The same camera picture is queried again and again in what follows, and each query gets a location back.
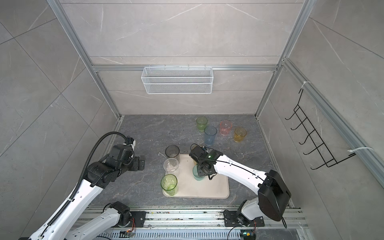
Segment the teal textured cup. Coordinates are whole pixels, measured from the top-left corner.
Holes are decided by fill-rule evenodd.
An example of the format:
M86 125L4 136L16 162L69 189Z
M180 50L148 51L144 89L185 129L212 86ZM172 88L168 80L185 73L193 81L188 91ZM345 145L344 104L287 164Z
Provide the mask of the teal textured cup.
M201 181L205 178L205 176L202 176L202 177L199 176L197 165L194 165L194 167L193 167L193 176L194 176L196 181Z

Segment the blue tumbler glass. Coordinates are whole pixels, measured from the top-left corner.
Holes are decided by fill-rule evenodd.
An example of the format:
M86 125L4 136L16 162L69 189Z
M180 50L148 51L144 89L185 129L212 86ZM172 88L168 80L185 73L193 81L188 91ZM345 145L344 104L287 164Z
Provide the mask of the blue tumbler glass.
M212 146L215 142L216 135L217 135L217 128L214 126L206 126L204 133L205 133L205 145L206 146Z

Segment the dark grey tumbler glass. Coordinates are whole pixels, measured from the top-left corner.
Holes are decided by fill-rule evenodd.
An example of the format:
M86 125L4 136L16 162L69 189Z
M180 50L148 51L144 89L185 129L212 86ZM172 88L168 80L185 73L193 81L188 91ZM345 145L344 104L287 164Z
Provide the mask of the dark grey tumbler glass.
M166 148L165 154L168 158L174 158L178 162L180 161L180 149L176 145L170 145Z

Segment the beige plastic tray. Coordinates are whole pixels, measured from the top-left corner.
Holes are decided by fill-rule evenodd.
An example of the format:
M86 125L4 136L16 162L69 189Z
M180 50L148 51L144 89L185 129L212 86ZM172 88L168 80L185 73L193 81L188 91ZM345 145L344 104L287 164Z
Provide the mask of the beige plastic tray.
M174 196L167 195L163 189L163 195L170 198L202 198L202 199L226 199L230 195L229 180L224 175L217 175L209 180L205 177L196 181L193 176L193 159L189 155L180 155L178 179L178 191Z

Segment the clear tumbler glass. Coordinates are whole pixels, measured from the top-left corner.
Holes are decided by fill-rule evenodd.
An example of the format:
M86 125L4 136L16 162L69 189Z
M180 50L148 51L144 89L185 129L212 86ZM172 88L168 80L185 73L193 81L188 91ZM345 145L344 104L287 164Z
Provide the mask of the clear tumbler glass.
M165 174L172 174L177 176L179 173L179 160L176 158L168 158L163 164Z

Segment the small green glass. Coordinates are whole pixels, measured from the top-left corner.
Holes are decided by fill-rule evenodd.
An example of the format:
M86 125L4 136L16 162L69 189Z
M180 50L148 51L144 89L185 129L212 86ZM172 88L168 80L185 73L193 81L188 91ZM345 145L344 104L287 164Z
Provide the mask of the small green glass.
M197 129L200 132L203 132L206 126L208 125L208 119L204 116L200 116L196 119L196 123L197 123Z

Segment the pink glass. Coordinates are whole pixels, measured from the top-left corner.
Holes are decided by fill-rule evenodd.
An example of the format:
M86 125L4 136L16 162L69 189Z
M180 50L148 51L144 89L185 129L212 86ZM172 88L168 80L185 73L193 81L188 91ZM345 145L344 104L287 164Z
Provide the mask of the pink glass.
M227 136L230 134L233 125L230 121L221 121L220 122L220 134Z

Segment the short yellow glass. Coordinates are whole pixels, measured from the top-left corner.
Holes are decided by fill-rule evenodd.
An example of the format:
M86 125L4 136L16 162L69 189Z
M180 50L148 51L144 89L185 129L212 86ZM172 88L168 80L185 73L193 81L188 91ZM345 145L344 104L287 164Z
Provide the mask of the short yellow glass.
M243 127L237 127L234 130L234 141L236 143L242 142L247 135L247 130Z

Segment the tall green tumbler glass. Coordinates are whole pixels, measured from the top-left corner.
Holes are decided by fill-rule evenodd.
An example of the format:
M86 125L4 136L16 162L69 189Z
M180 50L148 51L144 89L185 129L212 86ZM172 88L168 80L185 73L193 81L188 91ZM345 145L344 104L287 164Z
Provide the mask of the tall green tumbler glass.
M174 196L178 191L177 177L173 174L163 176L161 179L161 187L167 195Z

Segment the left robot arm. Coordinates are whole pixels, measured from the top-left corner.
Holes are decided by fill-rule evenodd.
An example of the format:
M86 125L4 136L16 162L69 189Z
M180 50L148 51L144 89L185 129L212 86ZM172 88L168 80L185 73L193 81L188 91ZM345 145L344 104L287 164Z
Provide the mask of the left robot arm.
M142 171L145 160L136 156L135 142L113 146L111 152L87 167L81 182L30 240L92 240L105 230L126 227L133 222L130 208L121 202L110 204L99 216L75 228L74 224L89 204L127 171Z

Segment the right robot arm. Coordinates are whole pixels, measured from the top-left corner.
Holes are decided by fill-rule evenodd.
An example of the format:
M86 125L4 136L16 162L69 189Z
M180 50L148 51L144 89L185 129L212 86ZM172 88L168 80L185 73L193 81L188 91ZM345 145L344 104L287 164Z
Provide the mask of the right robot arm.
M208 176L211 180L216 175L224 175L257 195L252 200L243 201L238 208L236 219L241 225L248 226L264 216L286 224L283 215L292 194L278 172L249 168L220 151L197 144L191 145L189 156L197 163L200 177Z

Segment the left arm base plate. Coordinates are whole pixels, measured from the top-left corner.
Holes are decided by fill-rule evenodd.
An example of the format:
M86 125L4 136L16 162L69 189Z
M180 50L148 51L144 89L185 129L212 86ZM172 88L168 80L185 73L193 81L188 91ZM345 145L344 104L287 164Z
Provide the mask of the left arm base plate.
M120 216L117 226L120 228L142 228L146 220L145 211L127 212Z

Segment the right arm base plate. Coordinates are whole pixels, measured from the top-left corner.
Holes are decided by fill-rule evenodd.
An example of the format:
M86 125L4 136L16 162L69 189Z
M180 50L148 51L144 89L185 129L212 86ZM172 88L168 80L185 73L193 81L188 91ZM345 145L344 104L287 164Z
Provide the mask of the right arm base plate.
M226 227L245 226L245 227L264 227L265 222L263 217L257 217L254 220L248 220L242 214L237 211L223 211L224 222Z

